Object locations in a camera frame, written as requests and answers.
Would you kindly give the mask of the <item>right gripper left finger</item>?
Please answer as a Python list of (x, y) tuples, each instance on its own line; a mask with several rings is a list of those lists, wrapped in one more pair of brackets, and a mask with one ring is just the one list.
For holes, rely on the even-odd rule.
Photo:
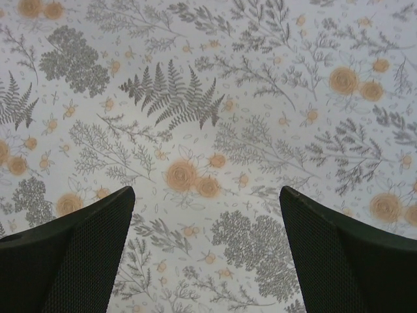
[(135, 204), (126, 186), (1, 239), (2, 312), (106, 312)]

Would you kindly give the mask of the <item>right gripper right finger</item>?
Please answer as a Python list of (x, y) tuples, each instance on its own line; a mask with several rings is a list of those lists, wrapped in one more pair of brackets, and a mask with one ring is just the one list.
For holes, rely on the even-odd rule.
[(416, 241), (329, 209), (295, 189), (281, 213), (307, 312), (415, 312)]

